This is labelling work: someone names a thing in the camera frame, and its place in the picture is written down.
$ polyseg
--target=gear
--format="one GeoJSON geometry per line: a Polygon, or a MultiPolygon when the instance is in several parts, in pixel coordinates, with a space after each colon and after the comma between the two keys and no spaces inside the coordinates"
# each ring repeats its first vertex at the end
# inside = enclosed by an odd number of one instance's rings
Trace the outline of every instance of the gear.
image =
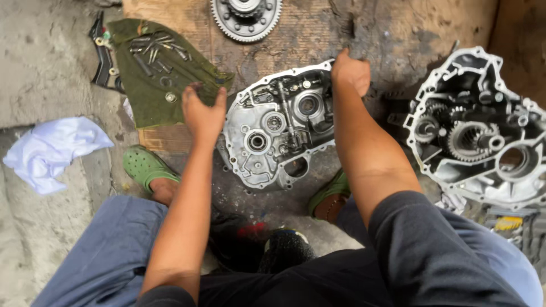
{"type": "Polygon", "coordinates": [[[462,106],[451,108],[451,110],[449,111],[449,118],[451,119],[453,117],[453,114],[455,114],[455,112],[464,112],[464,111],[466,111],[466,108],[462,106]]]}
{"type": "Polygon", "coordinates": [[[443,103],[432,103],[430,106],[427,107],[426,113],[432,116],[436,116],[439,113],[447,110],[447,106],[443,103]]]}
{"type": "Polygon", "coordinates": [[[431,115],[419,117],[415,132],[415,140],[419,143],[430,143],[438,135],[440,123],[431,115]]]}
{"type": "Polygon", "coordinates": [[[282,0],[211,0],[211,8],[222,32],[250,43],[263,39],[277,25],[282,0]]]}
{"type": "Polygon", "coordinates": [[[485,159],[493,153],[493,149],[480,146],[479,141],[483,136],[498,137],[498,126],[473,121],[456,122],[449,132],[448,150],[453,157],[465,162],[485,159]]]}

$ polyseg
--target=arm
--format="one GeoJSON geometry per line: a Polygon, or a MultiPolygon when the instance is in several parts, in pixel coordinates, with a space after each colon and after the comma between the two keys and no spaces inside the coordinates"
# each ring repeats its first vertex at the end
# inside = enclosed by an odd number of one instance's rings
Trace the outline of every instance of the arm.
{"type": "Polygon", "coordinates": [[[400,191],[421,191],[400,145],[373,120],[361,97],[370,87],[370,64],[344,49],[332,67],[337,153],[368,226],[379,202],[400,191]]]}
{"type": "Polygon", "coordinates": [[[205,106],[195,91],[182,94],[193,145],[180,186],[154,243],[140,294],[164,285],[186,290],[197,304],[200,269],[210,227],[212,152],[225,118],[225,88],[205,106]]]}

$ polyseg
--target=yellow object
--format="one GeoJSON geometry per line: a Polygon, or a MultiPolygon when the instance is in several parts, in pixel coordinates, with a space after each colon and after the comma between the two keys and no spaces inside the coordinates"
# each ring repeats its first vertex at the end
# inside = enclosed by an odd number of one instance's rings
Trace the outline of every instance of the yellow object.
{"type": "Polygon", "coordinates": [[[506,231],[516,229],[523,224],[523,218],[515,216],[503,216],[495,224],[496,231],[506,231]]]}

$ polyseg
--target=metal parts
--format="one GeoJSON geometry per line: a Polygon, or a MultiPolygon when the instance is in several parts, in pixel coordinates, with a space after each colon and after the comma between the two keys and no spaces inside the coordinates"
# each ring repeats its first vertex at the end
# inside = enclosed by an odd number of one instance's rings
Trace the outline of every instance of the metal parts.
{"type": "Polygon", "coordinates": [[[255,190],[290,190],[307,174],[313,153],[335,145],[331,62],[266,76],[236,94],[216,146],[225,171],[255,190]]]}
{"type": "Polygon", "coordinates": [[[153,76],[153,71],[150,68],[158,73],[165,71],[170,74],[173,71],[172,66],[165,64],[158,58],[160,49],[162,49],[161,52],[174,52],[184,61],[193,60],[192,55],[186,49],[174,44],[174,38],[164,32],[134,38],[129,47],[129,51],[147,76],[153,76]],[[147,55],[148,60],[145,62],[141,57],[148,52],[150,54],[147,55]]]}
{"type": "Polygon", "coordinates": [[[389,122],[407,129],[422,173],[444,191],[510,210],[546,205],[546,113],[506,88],[501,66],[481,47],[458,50],[431,72],[409,114],[389,122]]]}
{"type": "Polygon", "coordinates": [[[249,43],[263,39],[275,27],[282,0],[211,0],[211,6],[222,32],[249,43]]]}
{"type": "Polygon", "coordinates": [[[93,80],[91,80],[91,83],[125,94],[125,90],[123,89],[123,85],[121,83],[121,78],[118,76],[119,71],[117,68],[114,68],[114,63],[112,61],[112,56],[110,55],[110,50],[108,49],[107,40],[104,38],[105,33],[103,28],[103,20],[104,11],[101,10],[97,13],[95,22],[88,33],[88,36],[93,40],[95,50],[97,51],[97,56],[99,58],[97,72],[95,73],[93,80]],[[115,76],[114,82],[111,82],[111,76],[115,76]]]}

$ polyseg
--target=aluminum housing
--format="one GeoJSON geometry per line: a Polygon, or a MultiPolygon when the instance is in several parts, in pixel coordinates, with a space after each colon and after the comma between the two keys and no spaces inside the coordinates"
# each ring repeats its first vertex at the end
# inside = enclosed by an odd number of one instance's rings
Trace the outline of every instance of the aluminum housing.
{"type": "Polygon", "coordinates": [[[333,60],[266,76],[236,94],[216,148],[248,191],[290,190],[334,146],[333,60]]]}
{"type": "Polygon", "coordinates": [[[444,191],[517,210],[546,205],[546,113],[506,88],[502,58],[482,47],[461,49],[434,69],[390,123],[423,174],[444,191]]]}

